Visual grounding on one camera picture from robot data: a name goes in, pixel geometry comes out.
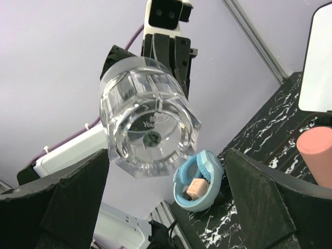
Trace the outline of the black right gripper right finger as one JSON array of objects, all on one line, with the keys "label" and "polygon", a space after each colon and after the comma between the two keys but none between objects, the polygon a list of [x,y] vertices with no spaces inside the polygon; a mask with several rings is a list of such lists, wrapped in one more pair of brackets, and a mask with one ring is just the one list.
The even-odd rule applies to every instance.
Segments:
[{"label": "black right gripper right finger", "polygon": [[233,148],[225,169],[247,248],[331,248],[331,189]]}]

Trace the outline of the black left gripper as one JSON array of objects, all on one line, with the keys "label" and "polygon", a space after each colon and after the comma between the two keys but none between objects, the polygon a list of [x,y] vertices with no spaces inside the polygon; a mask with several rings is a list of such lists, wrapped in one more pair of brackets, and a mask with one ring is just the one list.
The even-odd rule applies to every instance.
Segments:
[{"label": "black left gripper", "polygon": [[[190,60],[198,55],[198,49],[191,46],[190,39],[179,36],[171,38],[169,35],[159,33],[147,34],[143,39],[141,55],[155,59],[166,67],[174,67],[176,79],[185,97],[188,98],[188,67]],[[113,45],[106,56],[100,82],[104,81],[104,76],[106,76],[106,79],[111,79],[125,70],[133,69],[139,65],[139,62],[139,56]]]}]

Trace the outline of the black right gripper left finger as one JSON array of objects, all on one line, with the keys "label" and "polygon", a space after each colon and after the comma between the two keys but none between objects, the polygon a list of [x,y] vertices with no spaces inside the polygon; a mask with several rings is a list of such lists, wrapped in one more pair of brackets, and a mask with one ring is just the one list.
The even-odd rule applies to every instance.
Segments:
[{"label": "black right gripper left finger", "polygon": [[1,248],[89,248],[108,169],[102,149],[1,193]]}]

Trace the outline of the clear drinking glass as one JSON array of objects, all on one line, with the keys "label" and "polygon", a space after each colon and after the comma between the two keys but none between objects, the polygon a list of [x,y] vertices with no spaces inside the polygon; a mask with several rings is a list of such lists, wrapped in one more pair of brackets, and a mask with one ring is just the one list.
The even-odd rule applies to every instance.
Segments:
[{"label": "clear drinking glass", "polygon": [[195,153],[201,128],[170,71],[146,57],[104,74],[100,119],[110,161],[136,178],[170,175]]}]

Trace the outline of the pink plastic cup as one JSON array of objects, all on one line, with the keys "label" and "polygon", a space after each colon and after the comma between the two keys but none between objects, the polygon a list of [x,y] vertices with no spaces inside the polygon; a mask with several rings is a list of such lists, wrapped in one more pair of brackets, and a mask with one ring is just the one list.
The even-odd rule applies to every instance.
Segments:
[{"label": "pink plastic cup", "polygon": [[331,189],[331,128],[305,131],[297,139],[296,147],[317,184]]}]

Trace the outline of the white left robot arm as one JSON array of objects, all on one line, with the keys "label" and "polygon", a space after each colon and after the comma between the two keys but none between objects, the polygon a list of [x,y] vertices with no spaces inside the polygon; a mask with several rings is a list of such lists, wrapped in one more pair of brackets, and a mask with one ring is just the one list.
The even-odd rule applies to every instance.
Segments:
[{"label": "white left robot arm", "polygon": [[168,176],[194,153],[200,121],[188,107],[191,41],[146,34],[136,56],[113,46],[100,82],[96,124],[17,175],[31,236],[18,248],[88,248],[115,239],[127,248],[176,248],[173,228],[102,202],[109,164],[135,178]]}]

